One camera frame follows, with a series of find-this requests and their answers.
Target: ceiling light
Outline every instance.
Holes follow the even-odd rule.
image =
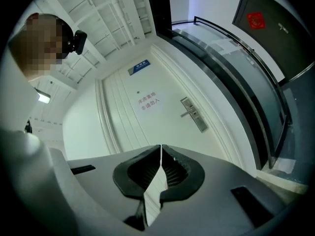
[[[44,102],[46,104],[50,101],[50,95],[42,92],[41,90],[35,89],[37,93],[39,94],[39,101]]]

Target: black slot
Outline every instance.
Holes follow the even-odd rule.
[[[86,165],[86,166],[82,166],[82,167],[78,167],[78,168],[73,168],[73,169],[71,169],[71,171],[74,175],[77,175],[77,174],[92,171],[95,169],[96,168],[93,165]]]
[[[245,187],[231,190],[238,203],[257,228],[273,218],[272,214]]]

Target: person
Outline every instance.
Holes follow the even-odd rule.
[[[72,51],[72,39],[62,19],[34,13],[9,40],[0,63],[0,128],[24,130],[39,98],[29,81],[48,75]]]

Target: white door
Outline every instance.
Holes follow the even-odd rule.
[[[149,66],[129,74],[128,69],[146,59]],[[106,111],[121,152],[167,144],[227,160],[211,128],[201,132],[190,115],[181,117],[186,112],[181,100],[193,99],[152,53],[137,58],[103,83]]]

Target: red chinese character sticker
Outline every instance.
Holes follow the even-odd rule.
[[[262,17],[261,12],[254,12],[247,14],[247,19],[252,29],[263,29],[266,28],[265,21]]]

